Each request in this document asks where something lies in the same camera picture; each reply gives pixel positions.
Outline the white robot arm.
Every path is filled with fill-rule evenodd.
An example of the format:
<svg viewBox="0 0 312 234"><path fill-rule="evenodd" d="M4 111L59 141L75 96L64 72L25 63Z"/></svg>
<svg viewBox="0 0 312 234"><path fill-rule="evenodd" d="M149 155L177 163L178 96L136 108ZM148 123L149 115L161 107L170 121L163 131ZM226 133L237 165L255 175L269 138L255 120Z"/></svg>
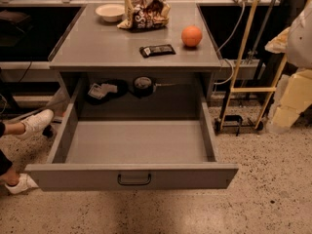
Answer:
<svg viewBox="0 0 312 234"><path fill-rule="evenodd" d="M265 49L274 54L285 53L287 63L297 68L295 74L281 76L268 113L266 131L281 134L312 105L312 0Z"/></svg>

